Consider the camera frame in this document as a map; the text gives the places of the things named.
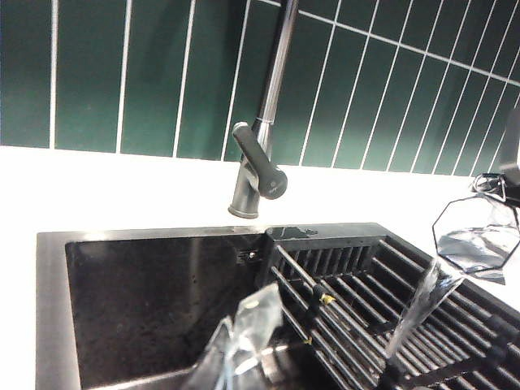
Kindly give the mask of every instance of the pull-down faucet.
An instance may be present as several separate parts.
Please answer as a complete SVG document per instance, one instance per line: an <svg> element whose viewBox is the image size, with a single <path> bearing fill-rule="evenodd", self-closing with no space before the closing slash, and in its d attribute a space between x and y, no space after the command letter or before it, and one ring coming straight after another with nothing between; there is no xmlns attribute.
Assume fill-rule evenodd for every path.
<svg viewBox="0 0 520 390"><path fill-rule="evenodd" d="M249 128L245 122L233 126L232 134L242 150L242 159L233 201L228 210L237 217L257 218L260 196L276 199L287 189L287 176L270 161L271 126L275 122L278 96L297 14L298 0L287 0L279 17L271 66L253 127Z"/></svg>

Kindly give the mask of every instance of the kitchen sink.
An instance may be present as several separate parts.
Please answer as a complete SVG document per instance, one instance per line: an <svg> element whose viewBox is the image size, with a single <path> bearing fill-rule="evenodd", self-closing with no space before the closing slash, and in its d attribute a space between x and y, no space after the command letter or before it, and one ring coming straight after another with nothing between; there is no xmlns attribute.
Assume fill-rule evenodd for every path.
<svg viewBox="0 0 520 390"><path fill-rule="evenodd" d="M38 235L36 387L178 388L219 320L256 291L264 231ZM273 388L333 388L305 369L314 358L292 331L272 344L262 365Z"/></svg>
<svg viewBox="0 0 520 390"><path fill-rule="evenodd" d="M282 247L337 294L365 340L353 333L357 345L327 347L330 323L316 322L312 296L301 310L305 284ZM180 388L219 320L273 281L287 311L262 353L266 387L373 388L339 378L340 364L372 380L355 371L351 347L384 347L428 261L374 223L41 233L36 388ZM520 389L519 328L516 311L465 281L405 347L402 388ZM302 341L307 330L316 342Z"/></svg>

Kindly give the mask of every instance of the green tile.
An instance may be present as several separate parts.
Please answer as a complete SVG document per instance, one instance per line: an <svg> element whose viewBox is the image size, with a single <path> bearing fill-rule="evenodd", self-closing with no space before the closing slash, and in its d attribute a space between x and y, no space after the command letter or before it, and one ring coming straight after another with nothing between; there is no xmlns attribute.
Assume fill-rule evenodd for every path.
<svg viewBox="0 0 520 390"><path fill-rule="evenodd" d="M491 169L489 170L490 172L500 173L500 171L501 171L501 161L500 160L501 160L501 155L500 155L500 151L499 151L498 155L496 156L495 161L493 161Z"/></svg>
<svg viewBox="0 0 520 390"><path fill-rule="evenodd" d="M364 44L360 34L340 28L335 31L303 165L331 166Z"/></svg>
<svg viewBox="0 0 520 390"><path fill-rule="evenodd" d="M59 2L59 149L115 151L124 13L124 0Z"/></svg>
<svg viewBox="0 0 520 390"><path fill-rule="evenodd" d="M504 45L496 61L493 73L504 77L509 75L514 58L518 52L518 37L520 37L520 10L517 9L505 37Z"/></svg>
<svg viewBox="0 0 520 390"><path fill-rule="evenodd" d="M197 2L178 157L220 159L244 9L245 0Z"/></svg>
<svg viewBox="0 0 520 390"><path fill-rule="evenodd" d="M462 88L464 87L466 77L467 70L460 67L449 67L424 142L422 143L420 154L415 163L414 172L431 173L433 170L444 136L448 130L449 122L453 116L455 107L457 106L457 101L461 95ZM432 107L433 104L429 109L426 109L425 113L427 116L430 114ZM426 128L426 122L420 128L419 132L421 133L421 136L424 128ZM417 146L414 147L414 154L417 153L417 148Z"/></svg>
<svg viewBox="0 0 520 390"><path fill-rule="evenodd" d="M121 151L171 156L189 0L133 0Z"/></svg>
<svg viewBox="0 0 520 390"><path fill-rule="evenodd" d="M262 99L279 12L280 9L277 6L264 2L251 2L231 126L236 122L253 124L256 118ZM241 152L229 134L225 160L238 161L240 158Z"/></svg>
<svg viewBox="0 0 520 390"><path fill-rule="evenodd" d="M496 148L498 147L504 132L509 113L513 109L514 103L518 98L518 93L520 93L520 89L514 85L508 85L505 88L504 96L502 97L498 110L495 114L495 119L492 122L489 134L487 135L482 151L480 152L479 159L475 164L475 169L473 172L474 176L478 175L479 173L488 172L489 165L493 160L493 155L495 154ZM499 160L500 154L496 157L496 165L498 164Z"/></svg>
<svg viewBox="0 0 520 390"><path fill-rule="evenodd" d="M499 0L496 2L495 9L493 10L492 17L480 46L481 49L474 63L476 67L485 69L486 71L491 70L493 61L495 60L504 36L505 29L507 28L507 24L511 18L514 4L515 2L512 2L511 0ZM518 30L516 35L514 35L514 30L511 30L511 33L516 38L514 42L515 47L513 49L514 54L516 54L516 49L518 48Z"/></svg>
<svg viewBox="0 0 520 390"><path fill-rule="evenodd" d="M341 3L338 21L368 31L374 13L375 0L353 0Z"/></svg>
<svg viewBox="0 0 520 390"><path fill-rule="evenodd" d="M379 2L372 32L399 41L410 1Z"/></svg>
<svg viewBox="0 0 520 390"><path fill-rule="evenodd" d="M439 20L437 20L437 26L435 27L435 32L431 39L429 51L443 55L444 57L449 57L455 39L457 38L458 29L464 17L467 4L467 0L447 1L443 3Z"/></svg>
<svg viewBox="0 0 520 390"><path fill-rule="evenodd" d="M470 9L461 36L458 39L457 48L453 54L454 59L462 63L471 63L477 46L479 45L482 31L486 25L489 11L493 2L489 0L472 0Z"/></svg>
<svg viewBox="0 0 520 390"><path fill-rule="evenodd" d="M299 16L273 126L272 159L297 165L322 71L331 26Z"/></svg>
<svg viewBox="0 0 520 390"><path fill-rule="evenodd" d="M517 61L514 65L513 73L511 74L511 79L520 82L520 61Z"/></svg>
<svg viewBox="0 0 520 390"><path fill-rule="evenodd" d="M419 49L426 49L439 4L440 0L414 2L403 36L404 43Z"/></svg>
<svg viewBox="0 0 520 390"><path fill-rule="evenodd" d="M457 164L455 175L468 176L471 172L471 167L475 161L475 157L479 152L480 145L484 134L488 129L489 121L495 111L496 104L501 95L504 83L502 81L490 79L487 84L486 92L483 95L480 103L479 111L474 118L473 126L462 151L461 158Z"/></svg>
<svg viewBox="0 0 520 390"><path fill-rule="evenodd" d="M49 146L50 2L4 0L0 142Z"/></svg>
<svg viewBox="0 0 520 390"><path fill-rule="evenodd" d="M370 40L335 167L359 168L396 47Z"/></svg>
<svg viewBox="0 0 520 390"><path fill-rule="evenodd" d="M299 8L302 11L333 20L337 4L338 0L319 0L318 2L316 0L301 0Z"/></svg>
<svg viewBox="0 0 520 390"><path fill-rule="evenodd" d="M410 109L403 125L390 171L409 171L414 161L428 115L433 107L446 63L426 57ZM410 95L406 95L406 104Z"/></svg>
<svg viewBox="0 0 520 390"><path fill-rule="evenodd" d="M485 82L485 76L479 73L471 73L461 104L453 120L453 126L442 149L439 164L435 169L436 174L451 175Z"/></svg>
<svg viewBox="0 0 520 390"><path fill-rule="evenodd" d="M392 154L422 55L400 50L368 149L364 169L384 171Z"/></svg>

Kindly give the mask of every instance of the kitchen faucet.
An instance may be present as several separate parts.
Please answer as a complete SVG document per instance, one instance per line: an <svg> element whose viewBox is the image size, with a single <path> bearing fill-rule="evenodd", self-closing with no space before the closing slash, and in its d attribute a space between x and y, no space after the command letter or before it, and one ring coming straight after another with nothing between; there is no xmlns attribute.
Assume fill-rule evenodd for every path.
<svg viewBox="0 0 520 390"><path fill-rule="evenodd" d="M246 122L233 126L232 135L242 150L231 214L247 219L258 217L260 197L276 199L287 189L287 176L271 162L271 126L284 76L288 49L298 14L298 0L287 0L279 19L271 66L267 73L258 117L249 127Z"/></svg>

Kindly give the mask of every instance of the dish drying rack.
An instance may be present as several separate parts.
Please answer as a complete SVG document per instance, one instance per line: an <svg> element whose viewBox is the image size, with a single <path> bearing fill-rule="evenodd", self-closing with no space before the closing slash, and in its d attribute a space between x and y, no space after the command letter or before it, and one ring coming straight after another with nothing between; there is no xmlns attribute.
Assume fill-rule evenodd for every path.
<svg viewBox="0 0 520 390"><path fill-rule="evenodd" d="M385 348L430 257L379 225L267 230L260 284L344 390L520 390L520 314L471 282L453 292L385 370Z"/></svg>

